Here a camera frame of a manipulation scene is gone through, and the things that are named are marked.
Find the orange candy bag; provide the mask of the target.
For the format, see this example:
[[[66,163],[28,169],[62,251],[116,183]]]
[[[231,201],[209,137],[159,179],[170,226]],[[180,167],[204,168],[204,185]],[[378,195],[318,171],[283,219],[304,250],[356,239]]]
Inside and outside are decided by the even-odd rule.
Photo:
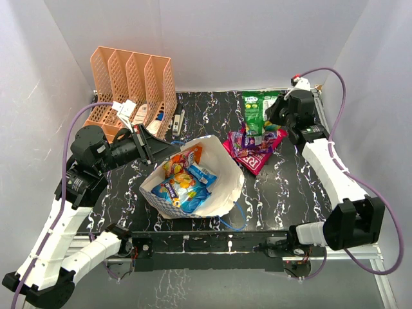
[[[193,163],[199,164],[202,150],[202,146],[196,145],[186,149],[180,154],[174,155],[163,165],[165,177],[168,178],[176,173],[180,173]]]

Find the rainbow candy bag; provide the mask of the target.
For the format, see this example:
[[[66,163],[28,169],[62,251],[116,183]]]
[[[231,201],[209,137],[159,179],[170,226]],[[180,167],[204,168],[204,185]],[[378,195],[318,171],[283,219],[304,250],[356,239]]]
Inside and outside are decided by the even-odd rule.
[[[244,91],[244,123],[247,136],[261,136],[266,131],[275,132],[281,126],[269,121],[266,110],[271,108],[280,95],[279,91]]]

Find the blue checkered paper bag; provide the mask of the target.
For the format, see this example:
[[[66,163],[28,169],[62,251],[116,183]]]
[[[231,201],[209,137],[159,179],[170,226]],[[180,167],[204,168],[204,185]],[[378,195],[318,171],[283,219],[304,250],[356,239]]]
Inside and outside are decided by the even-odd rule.
[[[245,177],[218,137],[195,138],[174,149],[140,185],[140,192],[166,219],[200,219],[228,214]]]

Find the pink chips bag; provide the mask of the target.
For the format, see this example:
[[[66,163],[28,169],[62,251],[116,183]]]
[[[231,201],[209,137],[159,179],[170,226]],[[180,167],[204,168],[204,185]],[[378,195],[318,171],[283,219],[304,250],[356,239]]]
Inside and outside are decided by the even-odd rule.
[[[246,167],[254,176],[260,173],[273,151],[282,142],[284,137],[287,137],[287,133],[283,129],[279,129],[275,133],[270,132],[270,136],[274,135],[274,138],[268,138],[269,141],[272,141],[272,144],[262,151],[252,151],[241,148],[241,138],[237,136],[242,134],[242,131],[230,132],[228,134],[228,140],[223,143],[223,147],[237,163]]]

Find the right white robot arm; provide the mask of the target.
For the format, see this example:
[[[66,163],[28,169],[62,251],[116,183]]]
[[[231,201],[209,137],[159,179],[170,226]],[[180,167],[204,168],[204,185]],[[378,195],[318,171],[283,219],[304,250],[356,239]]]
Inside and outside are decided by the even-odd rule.
[[[348,176],[348,169],[335,152],[327,129],[315,118],[312,91],[264,97],[265,118],[286,128],[299,154],[310,164],[329,197],[332,212],[324,222],[292,225],[283,245],[297,256],[310,245],[342,250],[376,243],[385,205]]]

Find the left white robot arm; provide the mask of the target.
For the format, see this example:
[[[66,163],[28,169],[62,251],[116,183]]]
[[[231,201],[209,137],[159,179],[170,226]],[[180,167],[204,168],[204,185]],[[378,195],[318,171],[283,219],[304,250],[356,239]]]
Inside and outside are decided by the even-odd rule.
[[[102,128],[88,125],[75,135],[72,155],[63,160],[62,179],[44,228],[26,261],[2,284],[36,308],[62,308],[76,284],[107,258],[133,249],[131,233],[117,225],[71,256],[66,253],[108,181],[106,173],[135,160],[160,164],[180,148],[153,136],[142,124],[123,128],[109,142]]]

